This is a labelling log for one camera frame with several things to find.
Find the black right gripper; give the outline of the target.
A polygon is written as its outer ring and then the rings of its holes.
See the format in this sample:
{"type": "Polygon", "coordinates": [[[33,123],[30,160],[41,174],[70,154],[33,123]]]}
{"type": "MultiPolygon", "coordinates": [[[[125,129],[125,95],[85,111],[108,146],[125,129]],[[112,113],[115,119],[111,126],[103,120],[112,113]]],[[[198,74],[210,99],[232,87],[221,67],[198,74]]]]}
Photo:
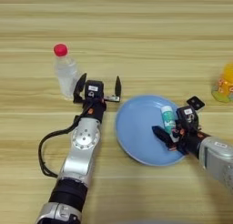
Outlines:
{"type": "Polygon", "coordinates": [[[179,121],[176,122],[176,127],[167,133],[160,126],[153,126],[154,135],[163,141],[169,151],[177,150],[183,155],[192,154],[196,158],[199,157],[199,149],[201,142],[208,137],[208,134],[197,131],[196,129],[187,130],[182,127],[179,121]]]}

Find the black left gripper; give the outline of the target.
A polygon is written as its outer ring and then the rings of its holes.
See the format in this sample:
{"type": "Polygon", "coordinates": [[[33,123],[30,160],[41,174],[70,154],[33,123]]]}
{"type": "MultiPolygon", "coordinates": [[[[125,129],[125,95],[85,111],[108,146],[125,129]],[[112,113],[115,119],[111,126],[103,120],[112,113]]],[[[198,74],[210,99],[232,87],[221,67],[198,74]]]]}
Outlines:
{"type": "Polygon", "coordinates": [[[82,117],[88,117],[96,119],[102,122],[104,112],[106,111],[106,102],[116,102],[119,103],[121,99],[121,81],[120,77],[116,77],[115,83],[115,94],[112,96],[105,96],[105,100],[101,97],[86,98],[85,100],[81,97],[81,93],[84,90],[86,84],[86,73],[84,73],[79,80],[76,82],[76,87],[73,92],[73,102],[82,103],[83,102],[83,113],[82,117]]]}

